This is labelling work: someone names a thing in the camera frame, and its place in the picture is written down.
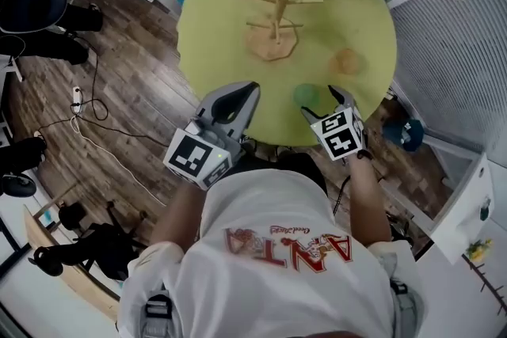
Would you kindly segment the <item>white cabinet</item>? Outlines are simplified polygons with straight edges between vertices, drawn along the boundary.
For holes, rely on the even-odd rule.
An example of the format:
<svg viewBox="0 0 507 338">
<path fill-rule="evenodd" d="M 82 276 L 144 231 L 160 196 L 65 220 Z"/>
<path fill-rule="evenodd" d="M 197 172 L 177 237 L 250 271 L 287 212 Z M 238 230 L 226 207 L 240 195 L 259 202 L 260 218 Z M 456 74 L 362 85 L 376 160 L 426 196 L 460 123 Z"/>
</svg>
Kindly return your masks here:
<svg viewBox="0 0 507 338">
<path fill-rule="evenodd" d="M 433 220 L 430 238 L 454 264 L 476 241 L 494 211 L 494 189 L 485 154 L 467 169 L 451 197 Z"/>
</svg>

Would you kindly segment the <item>wooden cup tree stand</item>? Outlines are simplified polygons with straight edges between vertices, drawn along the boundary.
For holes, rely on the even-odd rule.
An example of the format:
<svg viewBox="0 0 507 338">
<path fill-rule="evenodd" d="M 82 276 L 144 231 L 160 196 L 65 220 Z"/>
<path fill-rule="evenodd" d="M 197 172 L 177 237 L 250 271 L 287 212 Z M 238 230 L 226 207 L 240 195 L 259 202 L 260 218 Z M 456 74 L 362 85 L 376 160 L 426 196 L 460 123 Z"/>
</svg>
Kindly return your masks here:
<svg viewBox="0 0 507 338">
<path fill-rule="evenodd" d="M 322 4 L 323 0 L 257 0 L 269 3 L 273 11 L 262 21 L 247 21 L 246 34 L 248 49 L 266 62 L 286 59 L 298 43 L 297 29 L 304 24 L 296 24 L 284 17 L 289 6 Z"/>
</svg>

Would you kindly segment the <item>person's left forearm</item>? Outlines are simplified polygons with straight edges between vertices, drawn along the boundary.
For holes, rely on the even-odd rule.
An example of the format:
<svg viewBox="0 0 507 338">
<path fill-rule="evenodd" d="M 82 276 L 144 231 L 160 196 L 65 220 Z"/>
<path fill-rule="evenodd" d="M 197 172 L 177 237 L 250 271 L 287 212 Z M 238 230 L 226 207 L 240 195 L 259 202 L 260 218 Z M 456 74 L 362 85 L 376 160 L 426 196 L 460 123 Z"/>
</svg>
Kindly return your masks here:
<svg viewBox="0 0 507 338">
<path fill-rule="evenodd" d="M 172 242 L 184 252 L 193 245 L 203 213 L 206 191 L 183 182 L 154 225 L 150 244 Z"/>
</svg>

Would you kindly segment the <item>person's black trousers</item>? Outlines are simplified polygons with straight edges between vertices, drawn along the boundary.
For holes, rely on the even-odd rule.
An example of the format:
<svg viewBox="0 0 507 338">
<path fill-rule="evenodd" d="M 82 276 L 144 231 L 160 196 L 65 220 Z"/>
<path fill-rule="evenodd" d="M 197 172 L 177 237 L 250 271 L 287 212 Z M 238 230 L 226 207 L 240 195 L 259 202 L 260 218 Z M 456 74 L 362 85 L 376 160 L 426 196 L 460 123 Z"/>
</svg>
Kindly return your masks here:
<svg viewBox="0 0 507 338">
<path fill-rule="evenodd" d="M 275 146 L 275 160 L 268 161 L 256 155 L 257 141 L 255 139 L 245 140 L 242 143 L 244 154 L 239 158 L 234 168 L 226 173 L 226 176 L 261 169 L 292 171 L 314 181 L 327 196 L 325 178 L 311 156 L 303 152 L 296 152 L 291 147 L 286 147 L 283 151 L 280 148 L 281 146 Z"/>
</svg>

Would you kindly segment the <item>yellow round tablecloth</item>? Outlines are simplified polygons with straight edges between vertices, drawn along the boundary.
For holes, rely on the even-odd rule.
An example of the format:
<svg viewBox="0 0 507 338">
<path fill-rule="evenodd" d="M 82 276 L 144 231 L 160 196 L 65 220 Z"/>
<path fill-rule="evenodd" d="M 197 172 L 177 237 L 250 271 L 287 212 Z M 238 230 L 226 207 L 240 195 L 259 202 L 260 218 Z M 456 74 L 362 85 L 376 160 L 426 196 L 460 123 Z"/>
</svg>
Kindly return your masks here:
<svg viewBox="0 0 507 338">
<path fill-rule="evenodd" d="M 328 85 L 348 90 L 360 114 L 369 117 L 384 98 L 395 72 L 395 27 L 384 0 L 323 0 L 289 6 L 284 16 L 297 29 L 298 43 L 289 57 L 266 62 L 246 46 L 247 21 L 262 21 L 273 6 L 257 0 L 185 0 L 177 24 L 180 68 L 198 97 L 233 82 L 254 81 L 261 98 L 248 128 L 259 142 L 313 146 L 317 139 L 295 105 L 292 94 L 302 83 L 319 88 L 318 114 L 336 101 Z M 344 48 L 360 60 L 357 74 L 330 70 L 329 60 Z"/>
</svg>

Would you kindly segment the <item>orange translucent cup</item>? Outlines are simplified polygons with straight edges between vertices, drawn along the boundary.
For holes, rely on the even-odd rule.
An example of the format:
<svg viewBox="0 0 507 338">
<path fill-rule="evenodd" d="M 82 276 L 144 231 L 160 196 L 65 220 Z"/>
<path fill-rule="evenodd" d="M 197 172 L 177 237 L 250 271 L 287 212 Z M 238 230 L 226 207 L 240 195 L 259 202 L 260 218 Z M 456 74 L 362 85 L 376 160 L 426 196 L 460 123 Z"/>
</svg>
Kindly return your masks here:
<svg viewBox="0 0 507 338">
<path fill-rule="evenodd" d="M 350 49 L 344 48 L 337 51 L 329 60 L 329 68 L 338 74 L 354 75 L 360 70 L 360 60 L 357 53 Z"/>
</svg>

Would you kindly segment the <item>green translucent cup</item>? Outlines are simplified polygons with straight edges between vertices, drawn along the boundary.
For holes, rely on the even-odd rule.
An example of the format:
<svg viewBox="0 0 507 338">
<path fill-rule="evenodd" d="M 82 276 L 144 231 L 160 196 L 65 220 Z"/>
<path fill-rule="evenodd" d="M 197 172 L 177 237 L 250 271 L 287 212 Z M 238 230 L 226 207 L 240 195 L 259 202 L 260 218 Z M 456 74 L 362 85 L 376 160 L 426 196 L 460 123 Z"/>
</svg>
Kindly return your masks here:
<svg viewBox="0 0 507 338">
<path fill-rule="evenodd" d="M 319 88 L 314 84 L 299 84 L 294 88 L 292 99 L 298 107 L 317 108 L 320 103 Z"/>
</svg>

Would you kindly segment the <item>blue cap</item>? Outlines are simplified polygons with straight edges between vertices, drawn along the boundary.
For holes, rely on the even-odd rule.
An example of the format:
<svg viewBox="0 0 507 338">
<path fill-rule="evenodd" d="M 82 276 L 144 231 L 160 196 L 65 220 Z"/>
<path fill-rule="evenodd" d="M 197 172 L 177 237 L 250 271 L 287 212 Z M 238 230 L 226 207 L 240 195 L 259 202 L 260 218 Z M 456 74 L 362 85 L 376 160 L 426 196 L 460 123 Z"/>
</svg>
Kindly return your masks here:
<svg viewBox="0 0 507 338">
<path fill-rule="evenodd" d="M 425 132 L 419 120 L 386 120 L 383 137 L 407 152 L 415 152 L 422 144 Z"/>
</svg>

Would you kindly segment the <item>person's right forearm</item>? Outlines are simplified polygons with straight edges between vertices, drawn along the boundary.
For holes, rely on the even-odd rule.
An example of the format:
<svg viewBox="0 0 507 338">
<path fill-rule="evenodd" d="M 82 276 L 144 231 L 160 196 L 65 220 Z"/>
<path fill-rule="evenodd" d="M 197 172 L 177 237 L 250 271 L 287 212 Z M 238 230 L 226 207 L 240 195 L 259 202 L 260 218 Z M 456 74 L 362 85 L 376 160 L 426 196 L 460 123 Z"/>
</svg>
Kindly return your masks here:
<svg viewBox="0 0 507 338">
<path fill-rule="evenodd" d="M 353 238 L 363 246 L 391 241 L 391 229 L 384 210 L 384 194 L 368 158 L 351 155 L 350 227 Z"/>
</svg>

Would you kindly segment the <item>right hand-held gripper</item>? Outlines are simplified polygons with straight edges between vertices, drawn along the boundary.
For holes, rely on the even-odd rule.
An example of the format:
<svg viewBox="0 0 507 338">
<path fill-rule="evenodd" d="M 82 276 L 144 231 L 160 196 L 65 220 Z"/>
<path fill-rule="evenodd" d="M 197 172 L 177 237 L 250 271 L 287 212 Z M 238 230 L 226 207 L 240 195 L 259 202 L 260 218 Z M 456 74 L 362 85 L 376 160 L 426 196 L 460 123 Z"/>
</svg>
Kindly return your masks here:
<svg viewBox="0 0 507 338">
<path fill-rule="evenodd" d="M 300 111 L 330 159 L 336 161 L 364 150 L 366 135 L 353 95 L 335 85 L 328 85 L 328 89 L 337 101 L 333 113 L 319 116 L 306 106 Z"/>
</svg>

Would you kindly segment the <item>wooden desk panel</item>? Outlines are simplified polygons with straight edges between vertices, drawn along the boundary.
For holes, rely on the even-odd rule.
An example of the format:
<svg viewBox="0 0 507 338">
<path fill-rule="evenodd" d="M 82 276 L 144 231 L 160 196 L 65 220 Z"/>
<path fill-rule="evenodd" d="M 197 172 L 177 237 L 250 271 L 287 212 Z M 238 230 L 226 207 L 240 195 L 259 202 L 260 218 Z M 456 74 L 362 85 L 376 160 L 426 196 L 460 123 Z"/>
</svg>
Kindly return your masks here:
<svg viewBox="0 0 507 338">
<path fill-rule="evenodd" d="M 59 246 L 57 240 L 40 223 L 41 212 L 32 214 L 26 205 L 23 208 L 25 231 L 29 244 L 33 249 L 41 246 Z M 112 322 L 116 322 L 119 296 L 107 288 L 98 279 L 85 271 L 81 265 L 65 267 L 60 278 L 79 297 L 88 302 L 95 309 L 103 313 Z"/>
</svg>

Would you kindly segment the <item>yellow flower plant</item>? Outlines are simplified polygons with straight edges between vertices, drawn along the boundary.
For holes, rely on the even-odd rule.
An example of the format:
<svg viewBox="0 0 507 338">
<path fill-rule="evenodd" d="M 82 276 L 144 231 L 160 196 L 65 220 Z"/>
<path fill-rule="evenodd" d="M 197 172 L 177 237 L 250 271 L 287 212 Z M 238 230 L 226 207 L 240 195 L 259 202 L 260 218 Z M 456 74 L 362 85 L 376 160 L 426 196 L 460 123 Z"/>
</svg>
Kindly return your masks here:
<svg viewBox="0 0 507 338">
<path fill-rule="evenodd" d="M 476 242 L 470 244 L 466 250 L 468 260 L 474 264 L 481 264 L 485 260 L 492 243 L 493 240 L 491 238 L 487 238 L 484 241 L 477 240 Z"/>
</svg>

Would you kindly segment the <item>person's white printed T-shirt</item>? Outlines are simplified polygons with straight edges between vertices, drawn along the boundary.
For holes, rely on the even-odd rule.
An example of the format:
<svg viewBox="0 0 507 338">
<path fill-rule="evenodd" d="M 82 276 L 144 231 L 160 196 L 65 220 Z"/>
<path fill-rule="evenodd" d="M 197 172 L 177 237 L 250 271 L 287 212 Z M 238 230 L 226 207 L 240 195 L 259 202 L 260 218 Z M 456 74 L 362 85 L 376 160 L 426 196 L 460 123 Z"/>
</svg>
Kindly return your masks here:
<svg viewBox="0 0 507 338">
<path fill-rule="evenodd" d="M 219 180 L 188 251 L 161 242 L 129 264 L 120 338 L 142 337 L 156 294 L 170 301 L 171 338 L 417 338 L 427 314 L 407 242 L 363 246 L 335 224 L 314 181 L 275 169 Z"/>
</svg>

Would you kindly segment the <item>white power strip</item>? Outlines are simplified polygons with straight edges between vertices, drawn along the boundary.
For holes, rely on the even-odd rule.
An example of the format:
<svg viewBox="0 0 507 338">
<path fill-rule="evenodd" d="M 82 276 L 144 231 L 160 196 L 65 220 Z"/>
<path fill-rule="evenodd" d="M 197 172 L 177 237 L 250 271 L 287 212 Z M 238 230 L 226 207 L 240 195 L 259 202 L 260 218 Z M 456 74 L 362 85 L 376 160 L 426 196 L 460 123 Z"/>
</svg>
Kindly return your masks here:
<svg viewBox="0 0 507 338">
<path fill-rule="evenodd" d="M 75 86 L 72 89 L 72 96 L 73 101 L 71 104 L 71 110 L 75 116 L 78 116 L 81 113 L 82 108 L 84 107 L 83 93 L 78 86 Z"/>
</svg>

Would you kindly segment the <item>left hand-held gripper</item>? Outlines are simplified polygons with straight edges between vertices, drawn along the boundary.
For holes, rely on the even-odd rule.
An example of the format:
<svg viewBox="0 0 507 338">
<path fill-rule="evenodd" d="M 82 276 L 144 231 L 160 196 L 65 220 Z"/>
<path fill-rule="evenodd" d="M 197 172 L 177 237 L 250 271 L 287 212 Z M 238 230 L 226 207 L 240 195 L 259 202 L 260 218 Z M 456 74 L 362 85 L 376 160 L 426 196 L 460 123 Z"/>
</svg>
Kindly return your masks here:
<svg viewBox="0 0 507 338">
<path fill-rule="evenodd" d="M 174 133 L 163 164 L 181 179 L 208 190 L 242 156 L 239 139 L 260 96 L 257 82 L 235 82 L 208 93 L 187 126 Z"/>
</svg>

